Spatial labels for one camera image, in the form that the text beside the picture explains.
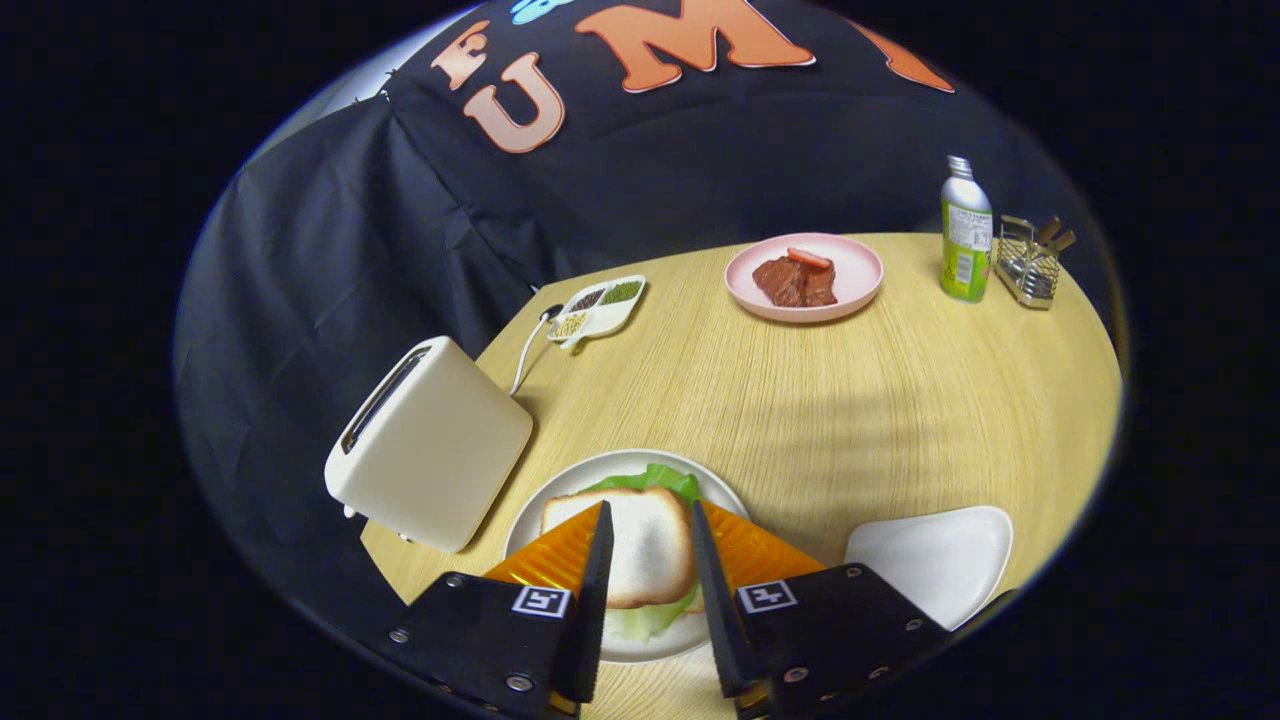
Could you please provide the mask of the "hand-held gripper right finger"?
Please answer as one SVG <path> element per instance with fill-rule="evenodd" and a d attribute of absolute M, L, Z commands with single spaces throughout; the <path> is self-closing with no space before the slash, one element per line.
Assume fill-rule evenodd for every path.
<path fill-rule="evenodd" d="M 858 719 L 954 642 L 865 564 L 742 582 L 726 532 L 745 519 L 700 501 L 691 524 L 719 688 L 740 719 Z"/>

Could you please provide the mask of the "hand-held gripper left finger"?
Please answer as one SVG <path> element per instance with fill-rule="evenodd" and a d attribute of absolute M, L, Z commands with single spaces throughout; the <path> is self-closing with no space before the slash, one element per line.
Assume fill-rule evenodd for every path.
<path fill-rule="evenodd" d="M 602 657 L 609 502 L 549 537 L 576 543 L 570 588 L 444 573 L 385 629 L 385 660 L 468 719 L 580 717 Z"/>

